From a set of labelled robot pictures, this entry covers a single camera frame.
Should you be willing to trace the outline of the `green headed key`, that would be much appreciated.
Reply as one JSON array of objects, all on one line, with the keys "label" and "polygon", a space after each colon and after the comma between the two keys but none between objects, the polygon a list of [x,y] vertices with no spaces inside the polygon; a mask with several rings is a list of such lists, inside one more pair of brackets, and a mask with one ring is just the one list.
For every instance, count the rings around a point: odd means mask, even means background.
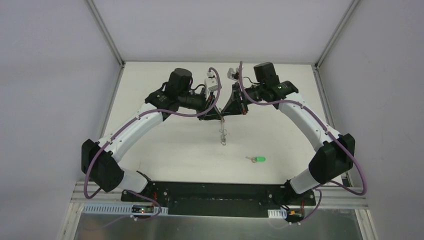
[{"label": "green headed key", "polygon": [[246,157],[246,159],[250,160],[252,163],[265,162],[266,158],[264,156],[255,156],[255,157]]}]

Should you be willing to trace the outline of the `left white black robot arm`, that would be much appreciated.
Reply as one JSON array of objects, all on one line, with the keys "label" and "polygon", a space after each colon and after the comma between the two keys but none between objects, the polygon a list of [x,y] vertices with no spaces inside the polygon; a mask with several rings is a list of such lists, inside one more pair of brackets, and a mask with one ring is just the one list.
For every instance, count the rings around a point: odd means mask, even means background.
[{"label": "left white black robot arm", "polygon": [[163,123],[171,115],[197,118],[212,111],[221,93],[218,71],[210,67],[200,93],[192,88],[193,74],[184,68],[175,68],[168,81],[151,92],[139,109],[108,135],[94,141],[87,139],[81,146],[81,170],[85,174],[83,193],[87,199],[88,183],[93,181],[100,190],[132,191],[140,202],[152,198],[150,179],[136,170],[121,167],[119,162],[132,146],[147,132]]}]

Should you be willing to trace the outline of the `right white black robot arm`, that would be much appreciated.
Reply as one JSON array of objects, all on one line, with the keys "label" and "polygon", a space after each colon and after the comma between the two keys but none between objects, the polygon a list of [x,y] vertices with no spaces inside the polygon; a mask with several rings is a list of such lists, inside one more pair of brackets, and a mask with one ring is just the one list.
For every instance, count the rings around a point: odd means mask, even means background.
[{"label": "right white black robot arm", "polygon": [[304,171],[284,184],[284,200],[296,205],[303,200],[306,191],[324,185],[353,168],[355,139],[324,123],[309,108],[292,82],[280,81],[271,62],[257,64],[253,70],[257,82],[251,87],[245,87],[241,82],[244,78],[242,65],[228,70],[227,77],[235,83],[222,115],[245,115],[249,104],[272,105],[305,135],[315,155]]}]

